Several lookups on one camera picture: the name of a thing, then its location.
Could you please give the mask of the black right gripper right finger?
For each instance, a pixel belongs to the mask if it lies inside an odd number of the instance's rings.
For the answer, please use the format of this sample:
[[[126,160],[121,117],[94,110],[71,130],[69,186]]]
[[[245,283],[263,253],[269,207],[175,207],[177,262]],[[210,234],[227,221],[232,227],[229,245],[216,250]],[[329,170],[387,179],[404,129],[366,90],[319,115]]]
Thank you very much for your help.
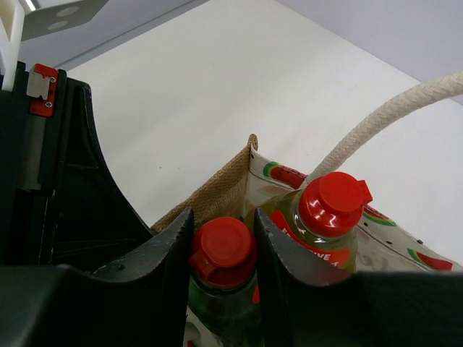
[[[462,275],[334,267],[254,214],[267,346],[460,346]]]

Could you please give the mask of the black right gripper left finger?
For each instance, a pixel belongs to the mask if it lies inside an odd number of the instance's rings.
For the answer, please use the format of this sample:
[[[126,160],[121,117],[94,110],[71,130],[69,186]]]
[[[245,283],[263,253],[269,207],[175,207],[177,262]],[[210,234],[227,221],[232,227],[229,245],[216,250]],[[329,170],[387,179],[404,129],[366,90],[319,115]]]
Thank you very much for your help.
[[[180,346],[194,213],[86,273],[69,265],[1,268],[3,346]]]

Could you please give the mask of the watermelon print canvas bag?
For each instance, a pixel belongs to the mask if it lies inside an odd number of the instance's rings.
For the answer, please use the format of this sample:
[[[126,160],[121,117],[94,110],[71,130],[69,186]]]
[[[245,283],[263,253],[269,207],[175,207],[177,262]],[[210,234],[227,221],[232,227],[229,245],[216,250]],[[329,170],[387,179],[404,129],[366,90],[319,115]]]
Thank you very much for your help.
[[[208,221],[220,217],[233,217],[244,223],[242,213],[246,201],[261,202],[280,191],[303,189],[312,180],[339,171],[341,164],[362,145],[395,121],[413,111],[461,94],[461,73],[408,89],[363,119],[309,174],[260,156],[258,139],[251,135],[240,152],[185,201],[158,220],[153,230],[156,233],[164,231],[185,208],[193,210],[197,230]],[[254,226],[250,230],[255,236]],[[372,202],[366,205],[356,231],[358,249],[356,270],[353,273],[423,272],[462,275],[459,263],[433,252],[390,217],[373,208]],[[215,346],[222,346],[189,307],[188,311],[190,318],[185,330],[185,345],[202,346],[205,338],[210,336]]]

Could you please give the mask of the green dish soap bottle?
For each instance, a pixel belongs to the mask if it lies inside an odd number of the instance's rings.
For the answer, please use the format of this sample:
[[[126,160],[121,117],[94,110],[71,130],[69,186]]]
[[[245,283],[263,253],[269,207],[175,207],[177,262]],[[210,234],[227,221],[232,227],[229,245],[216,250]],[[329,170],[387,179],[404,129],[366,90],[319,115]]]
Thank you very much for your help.
[[[236,218],[215,218],[195,232],[188,307],[222,346],[263,345],[257,258],[254,234]]]

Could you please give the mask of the yellow dish soap bottle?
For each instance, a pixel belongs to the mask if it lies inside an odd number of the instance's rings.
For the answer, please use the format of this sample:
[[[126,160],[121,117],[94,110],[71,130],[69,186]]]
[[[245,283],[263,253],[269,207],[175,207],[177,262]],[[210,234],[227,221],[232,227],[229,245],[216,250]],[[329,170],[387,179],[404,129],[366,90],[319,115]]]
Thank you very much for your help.
[[[244,223],[254,226],[260,208],[283,234],[334,267],[356,270],[357,231],[366,205],[373,201],[364,180],[340,171],[312,180],[305,188],[280,191],[261,202],[246,201]]]

